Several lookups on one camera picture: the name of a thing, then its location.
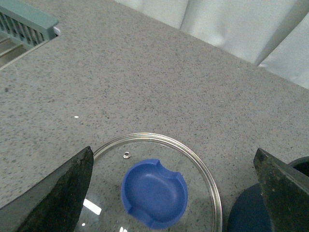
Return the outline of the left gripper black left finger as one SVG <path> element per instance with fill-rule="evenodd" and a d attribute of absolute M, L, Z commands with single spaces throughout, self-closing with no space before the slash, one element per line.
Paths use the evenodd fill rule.
<path fill-rule="evenodd" d="M 2 232 L 72 232 L 79 220 L 94 165 L 90 147 L 0 209 Z"/>

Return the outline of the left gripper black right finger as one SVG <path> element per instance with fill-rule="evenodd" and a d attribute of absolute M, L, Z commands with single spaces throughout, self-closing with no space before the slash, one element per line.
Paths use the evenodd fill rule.
<path fill-rule="evenodd" d="M 253 160 L 274 232 L 309 230 L 309 177 L 258 148 Z"/>

